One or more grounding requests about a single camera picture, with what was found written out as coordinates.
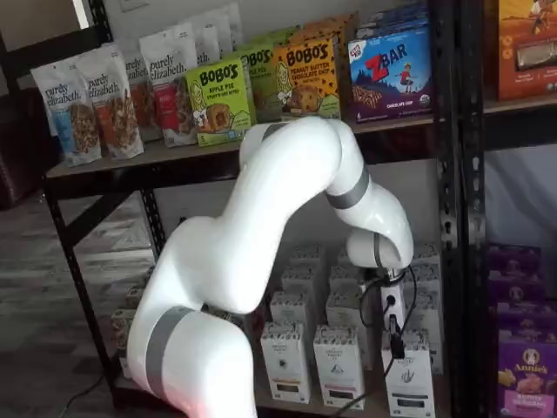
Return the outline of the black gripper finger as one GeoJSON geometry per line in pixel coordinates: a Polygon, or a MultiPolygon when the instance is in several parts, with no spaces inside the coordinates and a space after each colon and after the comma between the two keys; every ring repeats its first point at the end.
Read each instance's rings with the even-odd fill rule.
{"type": "Polygon", "coordinates": [[[390,348],[392,357],[395,360],[405,358],[404,342],[402,340],[402,332],[397,322],[395,314],[389,315],[389,335],[390,335],[390,348]]]}

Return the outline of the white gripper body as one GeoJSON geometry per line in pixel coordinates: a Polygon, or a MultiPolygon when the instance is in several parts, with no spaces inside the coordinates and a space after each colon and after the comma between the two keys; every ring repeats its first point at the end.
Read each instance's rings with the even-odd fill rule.
{"type": "Polygon", "coordinates": [[[399,282],[393,286],[381,287],[380,295],[384,322],[389,323],[391,317],[395,316],[397,323],[404,323],[406,319],[404,285],[399,282]]]}

